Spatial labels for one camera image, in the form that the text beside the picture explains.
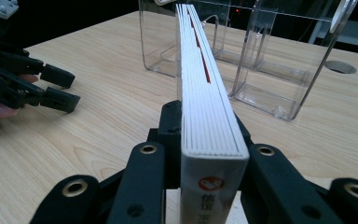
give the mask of white book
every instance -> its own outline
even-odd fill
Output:
[[[181,223],[225,223],[248,148],[192,5],[176,5],[182,83]]]

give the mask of red label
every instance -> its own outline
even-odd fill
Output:
[[[216,176],[207,176],[199,181],[199,187],[207,191],[221,189],[224,185],[225,181]]]

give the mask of clear acrylic box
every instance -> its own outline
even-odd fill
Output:
[[[187,0],[164,5],[159,1],[167,0],[139,0],[147,69],[176,77],[175,4],[193,4],[230,99],[286,121],[296,117],[357,3]],[[244,29],[234,27],[234,19]],[[318,38],[324,26],[330,31]]]

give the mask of red logo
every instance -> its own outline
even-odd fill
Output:
[[[221,189],[224,185],[225,181],[216,176],[207,176],[199,181],[199,187],[207,191]]]

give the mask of wooden table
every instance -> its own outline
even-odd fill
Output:
[[[175,81],[143,65],[138,12],[28,50],[75,74],[66,91],[81,100],[71,114],[27,105],[0,119],[0,223],[29,222],[70,175],[102,181],[123,169],[132,148],[158,127],[161,107],[176,99]],[[358,179],[358,54],[333,50],[329,60],[350,63],[357,73],[324,68],[292,122],[233,103],[254,142],[279,148],[303,176],[325,188],[334,178]],[[177,203],[169,194],[168,223],[177,222]]]

